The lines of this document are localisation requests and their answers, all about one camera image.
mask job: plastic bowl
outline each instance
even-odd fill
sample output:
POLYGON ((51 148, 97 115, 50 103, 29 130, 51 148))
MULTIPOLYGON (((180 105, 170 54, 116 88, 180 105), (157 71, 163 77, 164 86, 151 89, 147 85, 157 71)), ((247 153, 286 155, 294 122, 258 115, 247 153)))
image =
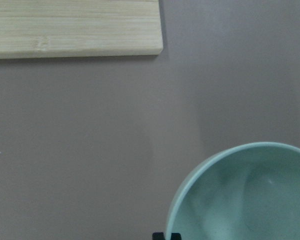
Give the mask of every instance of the plastic bowl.
POLYGON ((198 165, 170 206, 165 237, 300 240, 300 149, 256 142, 198 165))

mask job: teal bowl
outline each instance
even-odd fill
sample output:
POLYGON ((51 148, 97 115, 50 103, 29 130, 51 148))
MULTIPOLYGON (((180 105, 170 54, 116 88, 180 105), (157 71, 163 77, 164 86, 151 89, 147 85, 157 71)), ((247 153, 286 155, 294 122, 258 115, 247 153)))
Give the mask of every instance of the teal bowl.
POLYGON ((165 238, 300 240, 300 149, 256 142, 198 165, 170 206, 165 238))

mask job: cutting board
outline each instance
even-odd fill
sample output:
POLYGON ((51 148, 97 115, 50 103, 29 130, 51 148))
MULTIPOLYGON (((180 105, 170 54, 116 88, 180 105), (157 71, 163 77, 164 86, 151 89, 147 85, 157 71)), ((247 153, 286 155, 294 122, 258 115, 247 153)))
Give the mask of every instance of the cutting board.
POLYGON ((0 0, 0 59, 157 55, 158 0, 0 0))

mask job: wood grain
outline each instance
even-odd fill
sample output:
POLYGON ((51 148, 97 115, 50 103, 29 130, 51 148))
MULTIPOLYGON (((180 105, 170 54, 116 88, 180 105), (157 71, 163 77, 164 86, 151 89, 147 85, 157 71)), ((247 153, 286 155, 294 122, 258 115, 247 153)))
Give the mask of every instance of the wood grain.
POLYGON ((0 59, 157 55, 158 0, 0 0, 0 59))

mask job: light blue bowl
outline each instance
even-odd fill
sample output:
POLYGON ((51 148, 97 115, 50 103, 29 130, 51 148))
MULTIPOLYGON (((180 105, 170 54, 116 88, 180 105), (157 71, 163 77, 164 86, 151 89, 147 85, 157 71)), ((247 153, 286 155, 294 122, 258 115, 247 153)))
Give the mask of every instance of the light blue bowl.
POLYGON ((170 206, 165 237, 300 240, 300 149, 257 142, 198 165, 170 206))

